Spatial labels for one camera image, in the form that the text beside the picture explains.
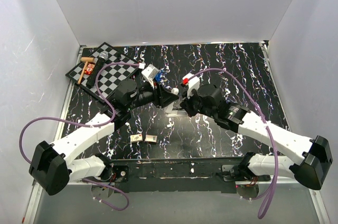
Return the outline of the blue stapler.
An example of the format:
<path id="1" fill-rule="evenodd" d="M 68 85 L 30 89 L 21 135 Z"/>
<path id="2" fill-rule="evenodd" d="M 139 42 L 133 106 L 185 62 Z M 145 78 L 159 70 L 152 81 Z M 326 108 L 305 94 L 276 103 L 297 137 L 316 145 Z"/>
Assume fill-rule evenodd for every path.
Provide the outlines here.
<path id="1" fill-rule="evenodd" d="M 157 81 L 157 82 L 160 82 L 160 80 L 161 80 L 161 76 L 162 76 L 162 72 L 161 71 L 159 71 L 157 74 L 156 74 L 156 76 L 155 76 L 155 80 Z"/>

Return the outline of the white stapler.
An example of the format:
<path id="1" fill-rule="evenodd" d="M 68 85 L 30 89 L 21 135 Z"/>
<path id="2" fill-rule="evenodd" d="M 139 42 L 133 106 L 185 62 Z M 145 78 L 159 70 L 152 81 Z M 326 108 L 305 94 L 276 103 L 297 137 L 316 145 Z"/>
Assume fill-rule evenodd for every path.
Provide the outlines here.
<path id="1" fill-rule="evenodd" d="M 179 99 L 171 102 L 167 107 L 164 108 L 164 113 L 166 117 L 175 118 L 175 117 L 186 117 L 187 116 L 187 112 L 184 109 L 177 108 L 175 106 L 175 104 L 177 104 L 178 101 Z"/>

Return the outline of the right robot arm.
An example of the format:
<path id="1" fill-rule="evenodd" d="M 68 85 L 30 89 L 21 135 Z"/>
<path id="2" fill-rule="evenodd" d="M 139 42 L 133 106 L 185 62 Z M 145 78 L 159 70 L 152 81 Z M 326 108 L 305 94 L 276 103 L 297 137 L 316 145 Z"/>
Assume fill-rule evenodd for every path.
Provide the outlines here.
<path id="1" fill-rule="evenodd" d="M 236 172 L 244 180 L 255 176 L 274 175 L 295 179 L 301 185 L 320 190 L 333 158 L 328 140 L 292 133 L 262 118 L 244 106 L 227 102 L 215 85 L 200 85 L 185 80 L 187 91 L 180 106 L 192 117 L 205 115 L 225 130 L 250 137 L 276 149 L 280 156 L 247 153 Z"/>

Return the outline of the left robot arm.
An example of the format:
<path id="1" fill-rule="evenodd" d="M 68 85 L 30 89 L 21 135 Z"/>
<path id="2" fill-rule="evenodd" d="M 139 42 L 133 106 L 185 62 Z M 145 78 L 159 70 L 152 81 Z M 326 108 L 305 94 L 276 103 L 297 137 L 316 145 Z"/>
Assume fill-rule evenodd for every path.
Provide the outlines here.
<path id="1" fill-rule="evenodd" d="M 37 145 L 29 173 L 48 195 L 55 195 L 69 182 L 95 177 L 106 182 L 113 176 L 113 163 L 103 154 L 79 159 L 78 156 L 122 127 L 130 118 L 130 110 L 153 103 L 165 108 L 179 99 L 179 90 L 165 89 L 161 84 L 149 82 L 137 87 L 135 81 L 126 79 L 115 89 L 110 102 L 116 109 L 113 122 L 107 122 L 106 113 L 98 113 L 83 127 L 52 143 L 42 141 Z"/>

